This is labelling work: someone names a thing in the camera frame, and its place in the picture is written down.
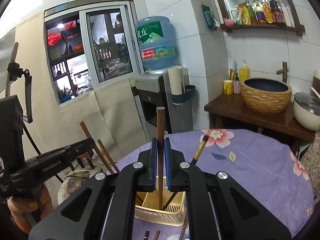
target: woven basin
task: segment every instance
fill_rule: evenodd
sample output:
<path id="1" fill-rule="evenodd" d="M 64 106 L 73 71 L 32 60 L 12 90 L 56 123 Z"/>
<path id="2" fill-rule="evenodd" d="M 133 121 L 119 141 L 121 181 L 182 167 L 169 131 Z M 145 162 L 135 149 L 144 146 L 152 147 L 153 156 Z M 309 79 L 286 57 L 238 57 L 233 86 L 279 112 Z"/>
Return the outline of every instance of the woven basin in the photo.
<path id="1" fill-rule="evenodd" d="M 284 82 L 267 78 L 241 81 L 241 95 L 245 104 L 261 113 L 280 113 L 290 102 L 291 87 Z"/>

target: green packet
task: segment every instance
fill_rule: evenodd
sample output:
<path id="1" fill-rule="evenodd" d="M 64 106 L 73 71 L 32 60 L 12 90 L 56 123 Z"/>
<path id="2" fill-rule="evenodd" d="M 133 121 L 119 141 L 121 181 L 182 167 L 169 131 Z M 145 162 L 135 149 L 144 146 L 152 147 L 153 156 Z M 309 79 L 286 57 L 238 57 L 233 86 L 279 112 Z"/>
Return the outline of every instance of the green packet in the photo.
<path id="1" fill-rule="evenodd" d="M 220 24 L 215 20 L 213 13 L 208 6 L 202 4 L 202 8 L 208 28 L 216 31 L 220 27 Z"/>

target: yellow cup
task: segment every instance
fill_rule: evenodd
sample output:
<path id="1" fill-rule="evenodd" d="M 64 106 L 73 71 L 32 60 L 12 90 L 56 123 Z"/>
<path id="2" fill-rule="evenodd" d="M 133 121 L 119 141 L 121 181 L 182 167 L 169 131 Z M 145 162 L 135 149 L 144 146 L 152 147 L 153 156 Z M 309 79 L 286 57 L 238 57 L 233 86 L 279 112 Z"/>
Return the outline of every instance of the yellow cup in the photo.
<path id="1" fill-rule="evenodd" d="M 233 81 L 230 79 L 223 81 L 223 92 L 225 95 L 233 94 Z"/>

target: blue water jug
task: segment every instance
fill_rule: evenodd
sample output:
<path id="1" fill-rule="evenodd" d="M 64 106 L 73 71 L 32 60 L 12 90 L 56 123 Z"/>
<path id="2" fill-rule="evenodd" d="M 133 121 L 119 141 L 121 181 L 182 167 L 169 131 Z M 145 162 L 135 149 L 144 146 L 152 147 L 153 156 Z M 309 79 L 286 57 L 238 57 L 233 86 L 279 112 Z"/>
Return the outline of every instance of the blue water jug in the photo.
<path id="1" fill-rule="evenodd" d="M 170 20 L 164 16 L 142 19 L 135 24 L 142 64 L 149 70 L 174 66 L 174 49 Z"/>

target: window frame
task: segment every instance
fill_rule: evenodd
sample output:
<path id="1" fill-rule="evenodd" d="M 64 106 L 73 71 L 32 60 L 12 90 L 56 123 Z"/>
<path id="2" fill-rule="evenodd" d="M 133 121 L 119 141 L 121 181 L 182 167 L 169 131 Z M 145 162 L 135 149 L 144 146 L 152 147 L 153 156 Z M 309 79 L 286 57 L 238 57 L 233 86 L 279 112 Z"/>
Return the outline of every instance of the window frame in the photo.
<path id="1" fill-rule="evenodd" d="M 98 73 L 96 71 L 95 67 L 95 57 L 92 54 L 92 50 L 94 49 L 93 46 L 90 44 L 89 35 L 91 35 L 91 32 L 89 32 L 90 25 L 88 25 L 87 17 L 89 16 L 90 12 L 98 12 L 98 11 L 104 11 L 108 9 L 120 9 L 121 17 L 123 20 L 123 27 L 124 27 L 124 34 L 125 39 L 129 51 L 129 57 L 132 64 L 133 72 L 127 73 L 121 76 L 117 76 L 114 78 L 111 78 L 106 81 L 99 82 L 98 79 Z M 87 5 L 82 5 L 74 8 L 70 8 L 64 11 L 57 12 L 55 14 L 49 15 L 44 18 L 44 31 L 46 33 L 46 25 L 49 22 L 52 22 L 55 19 L 64 17 L 65 15 L 68 15 L 70 13 L 79 13 L 80 18 L 80 30 L 81 30 L 81 37 L 83 41 L 84 46 L 84 54 L 87 61 L 88 69 L 89 69 L 89 75 L 91 77 L 93 89 L 98 89 L 104 85 L 107 85 L 111 82 L 130 78 L 133 75 L 140 74 L 144 72 L 144 68 L 142 66 L 142 60 L 140 56 L 139 46 L 138 46 L 138 40 L 136 36 L 136 31 L 134 28 L 134 20 L 133 20 L 133 14 L 135 15 L 135 12 L 133 12 L 134 6 L 131 6 L 130 1 L 109 1 L 109 2 L 99 2 L 99 3 L 92 3 Z M 46 52 L 47 52 L 47 62 L 49 67 L 49 73 L 51 75 L 50 70 L 50 64 L 49 64 L 49 55 L 48 55 L 48 49 L 46 44 Z M 53 90 L 56 90 L 55 83 L 52 78 L 52 87 Z M 58 95 L 55 92 L 57 97 L 57 102 L 60 104 L 60 101 L 58 99 Z"/>

